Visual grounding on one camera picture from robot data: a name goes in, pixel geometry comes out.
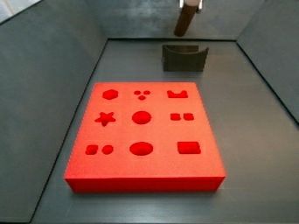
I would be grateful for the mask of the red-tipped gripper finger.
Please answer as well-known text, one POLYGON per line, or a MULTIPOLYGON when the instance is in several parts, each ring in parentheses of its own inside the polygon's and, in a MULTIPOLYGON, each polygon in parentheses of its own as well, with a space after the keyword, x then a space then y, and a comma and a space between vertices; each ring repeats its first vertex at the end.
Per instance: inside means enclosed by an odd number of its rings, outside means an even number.
POLYGON ((199 0, 199 5, 197 5, 196 13, 200 13, 201 12, 201 8, 203 8, 203 0, 199 0))
POLYGON ((179 8, 183 8, 183 0, 179 0, 179 8))

